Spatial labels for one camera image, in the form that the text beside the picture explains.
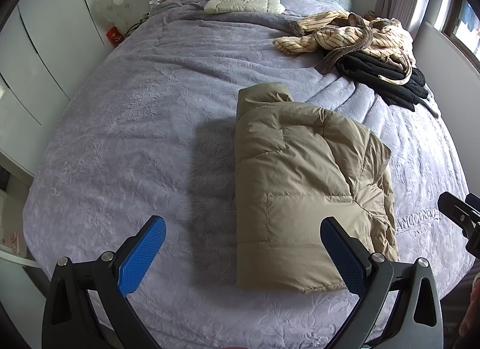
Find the red packet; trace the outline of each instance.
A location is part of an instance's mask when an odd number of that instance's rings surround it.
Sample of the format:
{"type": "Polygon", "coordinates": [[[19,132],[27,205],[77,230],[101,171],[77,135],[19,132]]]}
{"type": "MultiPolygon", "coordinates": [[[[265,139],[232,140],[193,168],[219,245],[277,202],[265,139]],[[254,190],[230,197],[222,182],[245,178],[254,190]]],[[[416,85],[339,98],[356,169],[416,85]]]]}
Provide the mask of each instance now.
{"type": "Polygon", "coordinates": [[[112,29],[106,33],[106,36],[115,46],[118,46],[125,40],[125,37],[117,27],[112,27],[112,29]]]}

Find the metal screw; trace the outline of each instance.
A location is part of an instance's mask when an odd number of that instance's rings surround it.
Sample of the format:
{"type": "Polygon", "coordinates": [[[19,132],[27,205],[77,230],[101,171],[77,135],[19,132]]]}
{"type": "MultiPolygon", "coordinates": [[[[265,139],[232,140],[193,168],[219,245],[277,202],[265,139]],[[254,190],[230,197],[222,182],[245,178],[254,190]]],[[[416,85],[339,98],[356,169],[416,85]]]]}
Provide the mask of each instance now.
{"type": "Polygon", "coordinates": [[[102,261],[111,261],[111,260],[113,260],[112,252],[105,252],[102,254],[102,261]]]}
{"type": "Polygon", "coordinates": [[[57,265],[59,267],[64,267],[68,263],[68,258],[67,257],[60,257],[57,261],[57,265]]]}
{"type": "Polygon", "coordinates": [[[382,253],[374,253],[371,255],[371,259],[374,260],[376,263],[382,263],[385,261],[385,256],[382,253]]]}
{"type": "Polygon", "coordinates": [[[424,268],[428,267],[428,260],[426,258],[419,258],[418,263],[424,268]]]}

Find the lavender bedspread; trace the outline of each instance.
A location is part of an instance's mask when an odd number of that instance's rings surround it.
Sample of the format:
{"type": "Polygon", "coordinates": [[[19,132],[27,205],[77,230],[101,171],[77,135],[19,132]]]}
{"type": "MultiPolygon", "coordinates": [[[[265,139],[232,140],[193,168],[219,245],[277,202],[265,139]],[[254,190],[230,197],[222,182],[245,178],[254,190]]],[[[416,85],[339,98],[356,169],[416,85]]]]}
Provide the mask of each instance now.
{"type": "MultiPolygon", "coordinates": [[[[388,107],[336,70],[320,75],[319,53],[292,57],[272,45],[289,20],[334,4],[282,0],[283,15],[205,15],[206,1],[155,7],[64,113],[23,212],[28,247],[46,273],[64,255],[79,262],[116,250],[157,214],[167,223],[165,244],[128,297],[162,347],[322,348],[356,296],[235,287],[237,93],[282,81],[296,101],[360,121],[391,148],[401,259],[428,258],[444,296],[473,258],[436,208],[441,192],[467,193],[443,120],[421,106],[388,107]]],[[[385,321],[383,313],[376,332],[385,321]]]]}

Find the window frame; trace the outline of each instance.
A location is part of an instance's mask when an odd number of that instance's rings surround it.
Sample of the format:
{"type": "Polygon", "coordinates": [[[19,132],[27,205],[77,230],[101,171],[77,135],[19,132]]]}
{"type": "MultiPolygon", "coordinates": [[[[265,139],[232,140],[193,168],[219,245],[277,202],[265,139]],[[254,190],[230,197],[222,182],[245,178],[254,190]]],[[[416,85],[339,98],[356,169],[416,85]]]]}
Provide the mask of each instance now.
{"type": "Polygon", "coordinates": [[[463,55],[474,65],[477,71],[480,73],[480,61],[474,53],[458,39],[454,32],[460,25],[460,13],[467,0],[451,0],[450,8],[448,10],[447,19],[442,29],[444,34],[450,41],[459,49],[463,55]]]}

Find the beige puffer jacket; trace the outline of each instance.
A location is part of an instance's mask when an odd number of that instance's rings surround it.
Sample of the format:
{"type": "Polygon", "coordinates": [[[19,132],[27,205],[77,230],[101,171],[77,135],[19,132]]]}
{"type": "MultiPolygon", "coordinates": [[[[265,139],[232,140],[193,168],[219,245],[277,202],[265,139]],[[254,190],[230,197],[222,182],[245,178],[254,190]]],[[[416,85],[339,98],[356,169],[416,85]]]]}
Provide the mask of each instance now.
{"type": "Polygon", "coordinates": [[[238,93],[237,285],[345,288],[319,237],[334,216],[371,252],[398,260],[390,150],[337,112],[296,103],[279,82],[238,93]]]}

